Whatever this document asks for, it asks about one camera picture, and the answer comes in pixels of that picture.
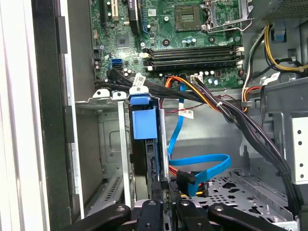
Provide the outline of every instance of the capacitor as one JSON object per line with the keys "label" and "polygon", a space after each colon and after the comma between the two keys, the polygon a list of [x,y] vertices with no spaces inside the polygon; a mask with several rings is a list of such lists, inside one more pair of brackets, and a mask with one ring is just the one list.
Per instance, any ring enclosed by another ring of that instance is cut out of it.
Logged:
{"label": "capacitor", "polygon": [[106,4],[107,4],[107,8],[111,9],[111,2],[108,1]]}

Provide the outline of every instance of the perforated metal panel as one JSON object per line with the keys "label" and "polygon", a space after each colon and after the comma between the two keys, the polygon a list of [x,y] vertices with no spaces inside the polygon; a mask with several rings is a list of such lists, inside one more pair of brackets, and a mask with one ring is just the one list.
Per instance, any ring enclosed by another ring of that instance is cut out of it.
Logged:
{"label": "perforated metal panel", "polygon": [[307,16],[308,0],[282,0],[263,20],[306,18]]}

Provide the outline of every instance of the black ram slot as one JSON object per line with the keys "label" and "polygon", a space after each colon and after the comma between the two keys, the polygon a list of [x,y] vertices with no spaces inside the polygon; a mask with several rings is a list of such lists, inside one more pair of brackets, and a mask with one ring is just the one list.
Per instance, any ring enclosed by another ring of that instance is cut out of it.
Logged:
{"label": "black ram slot", "polygon": [[182,54],[175,54],[175,55],[168,55],[168,56],[153,56],[151,60],[170,60],[170,59],[191,59],[197,57],[203,58],[216,58],[216,57],[225,57],[230,56],[230,52],[202,52],[202,53],[182,53]]}
{"label": "black ram slot", "polygon": [[100,17],[101,17],[101,26],[106,30],[107,25],[107,15],[104,0],[98,0],[100,2]]}
{"label": "black ram slot", "polygon": [[170,70],[191,70],[191,69],[202,69],[202,68],[215,68],[215,67],[227,67],[236,66],[237,62],[242,60],[239,56],[238,59],[232,59],[231,57],[219,60],[181,60],[181,61],[146,61],[145,66],[152,66],[153,71],[170,71]]}
{"label": "black ram slot", "polygon": [[215,47],[201,47],[201,48],[182,48],[182,49],[168,49],[168,50],[151,50],[143,49],[142,52],[149,53],[150,55],[174,55],[176,53],[199,53],[199,52],[216,52],[216,51],[229,51],[236,52],[240,46],[215,46]]}

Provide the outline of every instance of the yellow wire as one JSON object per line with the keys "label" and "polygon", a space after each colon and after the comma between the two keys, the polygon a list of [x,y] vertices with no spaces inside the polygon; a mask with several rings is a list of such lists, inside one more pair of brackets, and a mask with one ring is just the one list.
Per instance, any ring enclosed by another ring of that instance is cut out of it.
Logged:
{"label": "yellow wire", "polygon": [[202,195],[202,194],[203,194],[203,192],[197,192],[197,193],[196,193],[196,196],[197,196],[197,195]]}
{"label": "yellow wire", "polygon": [[270,40],[269,40],[269,35],[270,35],[270,26],[267,26],[266,30],[265,30],[265,48],[266,48],[266,53],[268,54],[269,59],[273,62],[273,64],[275,64],[278,68],[285,70],[285,71],[301,71],[303,69],[307,69],[308,65],[305,65],[303,67],[286,67],[286,66],[282,66],[279,65],[278,63],[276,63],[275,59],[273,58],[272,54],[271,54],[271,50],[270,50]]}
{"label": "yellow wire", "polygon": [[206,100],[206,98],[203,96],[203,94],[201,94],[201,93],[199,92],[199,90],[198,90],[197,88],[195,88],[192,84],[190,84],[190,83],[187,82],[186,80],[184,80],[184,79],[182,79],[182,78],[179,78],[179,77],[177,77],[177,76],[171,76],[170,78],[174,78],[174,79],[176,79],[176,80],[178,80],[178,81],[180,81],[180,82],[185,83],[187,86],[189,86],[191,89],[193,89],[193,91],[194,91],[197,95],[199,95],[199,96],[210,106],[210,108],[217,110],[216,108],[214,108],[214,107],[211,105],[211,103],[209,103],[209,102]]}

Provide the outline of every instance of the cable label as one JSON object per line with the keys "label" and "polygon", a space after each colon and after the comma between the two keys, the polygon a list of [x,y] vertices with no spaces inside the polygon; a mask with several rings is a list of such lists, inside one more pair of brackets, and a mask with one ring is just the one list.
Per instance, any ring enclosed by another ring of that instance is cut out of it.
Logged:
{"label": "cable label", "polygon": [[278,80],[279,75],[280,72],[273,74],[270,78],[265,79],[262,85],[268,85],[268,83]]}
{"label": "cable label", "polygon": [[192,110],[182,110],[179,111],[179,115],[185,118],[193,119],[193,111]]}
{"label": "cable label", "polygon": [[146,77],[142,76],[140,73],[137,73],[133,82],[134,87],[143,86]]}

